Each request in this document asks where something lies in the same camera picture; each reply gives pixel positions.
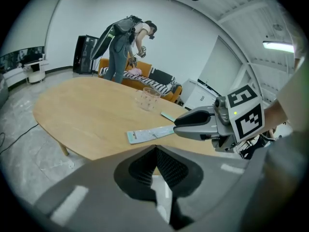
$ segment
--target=wooden table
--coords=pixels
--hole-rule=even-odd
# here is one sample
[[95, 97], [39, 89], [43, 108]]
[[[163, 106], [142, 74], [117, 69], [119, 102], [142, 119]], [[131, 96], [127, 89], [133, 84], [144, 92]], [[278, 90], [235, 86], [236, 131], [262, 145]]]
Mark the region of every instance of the wooden table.
[[145, 145], [168, 145], [200, 154], [217, 155], [211, 141], [195, 141], [176, 134], [130, 145], [126, 132], [171, 125], [161, 116], [177, 118], [186, 110], [159, 99], [158, 111], [135, 103], [136, 90], [102, 78], [78, 77], [50, 88], [37, 100], [33, 114], [40, 126], [60, 144], [90, 160]]

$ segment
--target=ceiling light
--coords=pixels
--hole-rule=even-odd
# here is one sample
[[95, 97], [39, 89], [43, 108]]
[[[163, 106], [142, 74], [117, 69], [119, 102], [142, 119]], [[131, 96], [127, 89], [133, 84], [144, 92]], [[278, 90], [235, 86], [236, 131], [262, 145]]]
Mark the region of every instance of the ceiling light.
[[274, 49], [294, 53], [293, 45], [288, 43], [282, 43], [276, 41], [263, 41], [263, 46], [266, 49]]

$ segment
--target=robotic arm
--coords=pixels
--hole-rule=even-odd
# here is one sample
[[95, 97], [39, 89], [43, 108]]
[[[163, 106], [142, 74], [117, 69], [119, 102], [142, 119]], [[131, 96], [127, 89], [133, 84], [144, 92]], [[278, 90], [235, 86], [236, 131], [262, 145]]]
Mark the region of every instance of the robotic arm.
[[214, 148], [228, 150], [265, 125], [262, 97], [249, 85], [217, 97], [213, 106], [195, 108], [175, 120], [181, 137], [211, 139]]

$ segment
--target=striped cushion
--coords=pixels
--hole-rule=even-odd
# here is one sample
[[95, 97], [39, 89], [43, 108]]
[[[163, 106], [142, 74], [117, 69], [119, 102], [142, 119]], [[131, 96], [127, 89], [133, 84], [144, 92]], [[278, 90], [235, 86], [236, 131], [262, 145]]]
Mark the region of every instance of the striped cushion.
[[[108, 70], [108, 67], [101, 68], [99, 76], [104, 76], [105, 73], [107, 72], [107, 70]], [[139, 82], [143, 83], [144, 85], [148, 85], [151, 88], [153, 88], [154, 90], [156, 90], [159, 94], [161, 94], [161, 96], [168, 95], [168, 93], [171, 90], [174, 90], [174, 88], [176, 86], [180, 85], [179, 83], [175, 82], [174, 76], [172, 78], [172, 81], [169, 84], [164, 85], [164, 84], [160, 84], [160, 83], [158, 83], [158, 82], [156, 82], [152, 79], [149, 79], [149, 78], [141, 76], [141, 75], [140, 76], [134, 76], [134, 75], [130, 74], [128, 71], [124, 72], [124, 79], [139, 81]]]

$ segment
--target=floor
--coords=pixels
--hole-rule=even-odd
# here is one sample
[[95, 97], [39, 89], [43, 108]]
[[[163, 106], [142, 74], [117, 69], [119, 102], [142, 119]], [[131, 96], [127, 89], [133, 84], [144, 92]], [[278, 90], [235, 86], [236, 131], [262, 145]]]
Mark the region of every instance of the floor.
[[[37, 124], [32, 109], [42, 92], [79, 76], [81, 75], [72, 70], [58, 71], [46, 75], [42, 83], [23, 84], [13, 89], [0, 110], [0, 132], [3, 131], [6, 135], [0, 150]], [[15, 194], [34, 204], [49, 187], [89, 162], [73, 152], [69, 153], [68, 157], [64, 156], [58, 143], [37, 126], [1, 154], [1, 170]], [[230, 153], [220, 153], [220, 156], [239, 157]], [[165, 214], [170, 212], [171, 194], [162, 177], [154, 178], [153, 189], [157, 191], [157, 199], [161, 203], [158, 211], [168, 220]]]

